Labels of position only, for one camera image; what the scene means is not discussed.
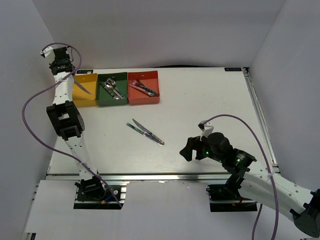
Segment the pink handled fork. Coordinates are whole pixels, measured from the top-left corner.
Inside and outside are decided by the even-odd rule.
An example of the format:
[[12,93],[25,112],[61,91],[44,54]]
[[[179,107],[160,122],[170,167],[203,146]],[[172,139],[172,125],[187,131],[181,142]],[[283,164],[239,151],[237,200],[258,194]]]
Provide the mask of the pink handled fork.
[[139,87],[139,86],[135,86],[135,85],[133,85],[133,84],[130,84],[129,86],[132,87],[132,88],[134,88],[134,89],[136,89],[136,90],[138,90],[138,91],[140,91],[140,92],[142,92],[142,93],[144,93],[144,94],[146,94],[146,95],[148,95],[148,96],[150,96],[150,97],[153,97],[153,96],[154,96],[154,93],[149,92],[149,91],[147,91],[147,90],[144,89],[144,88],[141,88],[141,87]]

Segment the green handled fork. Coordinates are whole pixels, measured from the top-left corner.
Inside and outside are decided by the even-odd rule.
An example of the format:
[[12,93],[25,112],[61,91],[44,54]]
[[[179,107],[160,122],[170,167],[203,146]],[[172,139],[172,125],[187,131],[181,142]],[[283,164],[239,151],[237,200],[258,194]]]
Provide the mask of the green handled fork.
[[131,87],[146,93],[150,97],[159,97],[160,94],[157,91],[152,90],[151,88],[145,86],[139,79],[133,80],[130,84]]

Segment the green handled spoon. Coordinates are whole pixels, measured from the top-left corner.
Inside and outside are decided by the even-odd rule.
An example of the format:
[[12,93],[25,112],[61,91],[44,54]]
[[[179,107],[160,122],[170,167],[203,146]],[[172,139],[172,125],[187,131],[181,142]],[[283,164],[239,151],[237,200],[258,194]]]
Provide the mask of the green handled spoon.
[[100,84],[108,93],[109,95],[115,99],[115,100],[120,100],[122,99],[122,96],[114,89],[112,85],[105,83]]

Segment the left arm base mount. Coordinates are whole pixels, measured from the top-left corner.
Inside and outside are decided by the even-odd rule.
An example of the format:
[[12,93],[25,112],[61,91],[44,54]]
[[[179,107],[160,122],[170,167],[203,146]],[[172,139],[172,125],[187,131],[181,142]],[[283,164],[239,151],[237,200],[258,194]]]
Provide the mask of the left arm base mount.
[[123,186],[109,185],[93,176],[76,181],[74,210],[121,210],[124,205]]

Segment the pink handled spoon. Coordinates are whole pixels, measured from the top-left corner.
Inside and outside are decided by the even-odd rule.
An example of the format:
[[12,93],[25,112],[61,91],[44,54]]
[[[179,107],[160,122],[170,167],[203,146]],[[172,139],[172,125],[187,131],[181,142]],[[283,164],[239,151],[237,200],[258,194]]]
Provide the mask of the pink handled spoon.
[[115,84],[112,80],[107,79],[104,85],[108,93],[112,96],[113,99],[116,99],[116,100],[123,99],[122,95],[116,90]]

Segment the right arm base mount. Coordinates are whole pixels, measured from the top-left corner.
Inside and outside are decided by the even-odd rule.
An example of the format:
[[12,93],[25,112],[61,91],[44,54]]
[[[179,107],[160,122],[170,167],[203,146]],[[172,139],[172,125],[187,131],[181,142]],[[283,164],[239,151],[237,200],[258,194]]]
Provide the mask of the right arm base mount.
[[206,191],[209,196],[211,213],[255,212],[257,202],[240,195],[243,179],[231,175],[223,184],[209,184]]

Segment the pink handled knife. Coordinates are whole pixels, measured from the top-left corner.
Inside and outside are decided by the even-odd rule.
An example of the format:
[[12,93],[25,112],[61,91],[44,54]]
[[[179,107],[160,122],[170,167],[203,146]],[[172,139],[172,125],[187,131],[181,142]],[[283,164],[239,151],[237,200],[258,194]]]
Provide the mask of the pink handled knife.
[[81,85],[77,80],[76,80],[76,77],[74,76],[73,77],[74,79],[74,84],[79,88],[81,89],[83,92],[87,93],[87,94],[91,94],[83,85]]

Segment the mosaic handled spoon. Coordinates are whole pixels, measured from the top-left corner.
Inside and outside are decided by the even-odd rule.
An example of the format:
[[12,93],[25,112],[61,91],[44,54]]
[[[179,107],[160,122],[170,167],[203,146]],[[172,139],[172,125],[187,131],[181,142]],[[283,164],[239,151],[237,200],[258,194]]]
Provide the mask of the mosaic handled spoon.
[[125,95],[121,92],[119,88],[116,86],[116,81],[112,78],[108,78],[107,81],[113,85],[113,88],[121,95],[122,98],[125,98]]

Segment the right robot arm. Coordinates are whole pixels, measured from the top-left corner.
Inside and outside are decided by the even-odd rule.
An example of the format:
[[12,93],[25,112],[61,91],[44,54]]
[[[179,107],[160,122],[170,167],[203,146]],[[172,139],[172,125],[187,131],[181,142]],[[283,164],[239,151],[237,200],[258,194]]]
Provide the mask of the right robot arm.
[[320,191],[298,186],[277,173],[269,173],[251,154],[234,148],[220,132],[190,137],[180,155],[188,162],[209,158],[230,174],[225,184],[209,185],[211,200],[250,199],[277,210],[304,234],[320,236]]

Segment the mosaic handled fork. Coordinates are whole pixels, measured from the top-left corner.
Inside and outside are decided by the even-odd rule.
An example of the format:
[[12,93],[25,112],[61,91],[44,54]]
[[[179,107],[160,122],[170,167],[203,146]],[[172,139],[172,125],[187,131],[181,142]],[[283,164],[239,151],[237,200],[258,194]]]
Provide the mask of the mosaic handled fork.
[[158,97],[160,95],[157,91],[154,91],[154,90],[150,89],[149,87],[145,86],[139,79],[136,79],[136,82],[138,83],[138,85],[141,88],[143,88],[143,89],[145,89],[145,90],[147,90],[147,91],[149,91],[151,93],[154,93],[155,96]]

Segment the mosaic handled knife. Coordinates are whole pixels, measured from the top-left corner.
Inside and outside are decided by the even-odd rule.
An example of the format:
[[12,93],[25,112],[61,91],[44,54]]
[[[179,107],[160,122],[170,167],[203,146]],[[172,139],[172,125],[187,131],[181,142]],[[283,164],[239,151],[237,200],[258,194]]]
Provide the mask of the mosaic handled knife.
[[144,133],[147,133],[148,135],[150,135],[153,139],[156,140],[157,143],[159,143],[160,145],[164,146],[165,142],[160,139],[158,136],[156,136],[153,132],[151,132],[150,130],[148,130],[147,128],[145,128],[142,124],[140,124],[138,121],[136,121],[134,118],[132,118],[133,122],[138,126],[139,129],[141,129]]

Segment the green handled knife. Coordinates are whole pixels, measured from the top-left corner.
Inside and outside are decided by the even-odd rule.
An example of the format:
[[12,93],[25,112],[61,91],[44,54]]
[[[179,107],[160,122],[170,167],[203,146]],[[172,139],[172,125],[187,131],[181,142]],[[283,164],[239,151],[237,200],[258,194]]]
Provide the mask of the green handled knife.
[[135,130],[136,132],[138,132],[139,134],[143,135],[144,137],[148,138],[149,140],[153,141],[154,143],[160,145],[160,146],[163,146],[162,143],[160,143],[158,140],[156,140],[154,137],[152,137],[150,134],[146,133],[146,132],[143,132],[141,129],[133,126],[132,124],[130,123],[126,123],[126,125],[128,127],[130,127],[131,129]]

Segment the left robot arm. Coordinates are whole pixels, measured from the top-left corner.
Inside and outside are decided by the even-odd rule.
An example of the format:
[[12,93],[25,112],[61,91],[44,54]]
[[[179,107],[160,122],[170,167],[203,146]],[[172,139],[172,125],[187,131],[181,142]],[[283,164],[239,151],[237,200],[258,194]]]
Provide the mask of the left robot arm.
[[53,103],[46,108],[47,115],[56,134],[64,140],[71,156],[76,158],[79,179],[91,180],[98,171],[90,160],[85,144],[84,120],[73,102],[75,67],[70,61],[66,47],[54,49],[48,46],[43,50],[42,55],[52,60],[49,68],[56,83]]

